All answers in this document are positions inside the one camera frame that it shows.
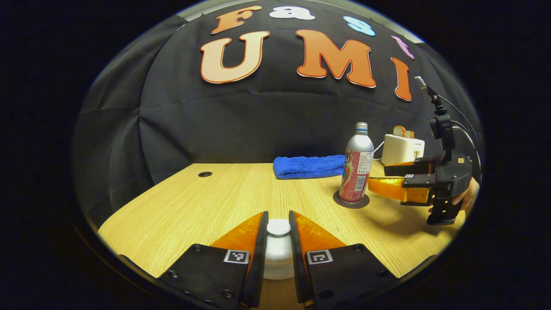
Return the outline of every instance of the aluminum bottle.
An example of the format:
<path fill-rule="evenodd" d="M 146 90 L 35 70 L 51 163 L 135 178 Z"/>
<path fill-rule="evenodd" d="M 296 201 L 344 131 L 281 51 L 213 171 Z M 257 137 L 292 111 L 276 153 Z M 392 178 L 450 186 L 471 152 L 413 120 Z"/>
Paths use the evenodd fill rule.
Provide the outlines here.
<path fill-rule="evenodd" d="M 356 133 L 346 145 L 346 159 L 339 197 L 349 204 L 362 200 L 371 172 L 373 142 L 368 137 L 368 124 L 356 123 Z"/>

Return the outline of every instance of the black coaster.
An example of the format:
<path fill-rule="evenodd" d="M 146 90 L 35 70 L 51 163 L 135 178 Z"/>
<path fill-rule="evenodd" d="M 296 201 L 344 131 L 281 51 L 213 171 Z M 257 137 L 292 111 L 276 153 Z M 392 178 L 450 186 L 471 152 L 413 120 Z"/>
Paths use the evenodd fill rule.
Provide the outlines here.
<path fill-rule="evenodd" d="M 357 202 L 356 204 L 349 204 L 348 202 L 344 202 L 339 197 L 339 191 L 336 191 L 333 194 L 333 200 L 338 203 L 339 205 L 350 208 L 350 209 L 359 209 L 367 206 L 369 204 L 369 197 L 367 195 L 364 195 L 364 197 L 360 200 L 360 202 Z"/>

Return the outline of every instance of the blue towel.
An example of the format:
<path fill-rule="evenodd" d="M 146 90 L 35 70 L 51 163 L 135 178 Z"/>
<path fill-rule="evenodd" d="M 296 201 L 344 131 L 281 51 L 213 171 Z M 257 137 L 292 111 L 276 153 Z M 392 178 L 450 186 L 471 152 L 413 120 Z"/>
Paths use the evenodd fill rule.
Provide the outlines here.
<path fill-rule="evenodd" d="M 344 155 L 327 157 L 278 157 L 274 172 L 278 179 L 314 179 L 342 175 Z"/>

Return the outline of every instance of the table surface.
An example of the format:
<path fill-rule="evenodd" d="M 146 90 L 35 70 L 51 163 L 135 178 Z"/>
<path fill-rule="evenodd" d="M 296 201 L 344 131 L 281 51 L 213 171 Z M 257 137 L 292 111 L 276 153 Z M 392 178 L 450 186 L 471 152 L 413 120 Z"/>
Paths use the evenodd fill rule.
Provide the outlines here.
<path fill-rule="evenodd" d="M 213 174 L 201 178 L 199 173 Z M 373 161 L 371 177 L 384 177 Z M 279 180 L 272 163 L 192 164 L 141 194 L 113 214 L 99 235 L 117 254 L 160 276 L 192 244 L 210 245 L 263 211 L 288 219 L 296 211 L 347 245 L 362 243 L 396 277 L 440 253 L 464 223 L 426 224 L 428 207 L 402 206 L 366 190 L 369 204 L 349 209 L 333 201 L 341 176 Z M 303 309 L 294 280 L 264 280 L 260 309 Z"/>

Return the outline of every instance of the black fabric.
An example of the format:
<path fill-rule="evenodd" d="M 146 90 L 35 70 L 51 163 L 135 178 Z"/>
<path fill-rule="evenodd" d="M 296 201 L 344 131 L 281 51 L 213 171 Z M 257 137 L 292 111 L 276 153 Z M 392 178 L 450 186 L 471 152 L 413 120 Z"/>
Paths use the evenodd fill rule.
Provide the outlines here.
<path fill-rule="evenodd" d="M 210 34 L 218 25 L 217 16 L 251 5 L 262 9 L 243 25 Z M 277 6 L 306 8 L 316 19 L 270 17 Z M 368 22 L 376 35 L 353 30 L 343 16 Z M 75 185 L 84 210 L 94 215 L 98 226 L 109 213 L 191 163 L 261 163 L 278 156 L 342 154 L 357 121 L 369 124 L 369 136 L 377 146 L 384 134 L 402 125 L 425 141 L 426 155 L 439 154 L 429 126 L 434 106 L 423 99 L 413 79 L 418 75 L 462 110 L 477 131 L 479 148 L 483 145 L 473 103 L 441 57 L 426 44 L 413 44 L 354 12 L 316 2 L 262 0 L 217 10 L 176 31 L 182 24 L 173 17 L 137 39 L 101 73 L 84 102 L 74 139 Z M 339 48 L 347 40 L 369 45 L 376 87 L 352 84 L 346 76 L 335 79 L 329 70 L 321 79 L 298 75 L 296 69 L 304 62 L 304 41 L 295 33 L 299 29 L 321 31 Z M 202 45 L 231 38 L 223 64 L 237 66 L 245 46 L 239 36 L 261 30 L 270 36 L 264 39 L 255 73 L 225 84 L 202 79 Z M 415 60 L 391 35 L 408 44 Z M 395 95 L 391 57 L 409 66 L 412 101 Z M 444 106 L 470 130 L 459 113 Z M 457 136 L 457 149 L 476 162 L 470 142 Z"/>

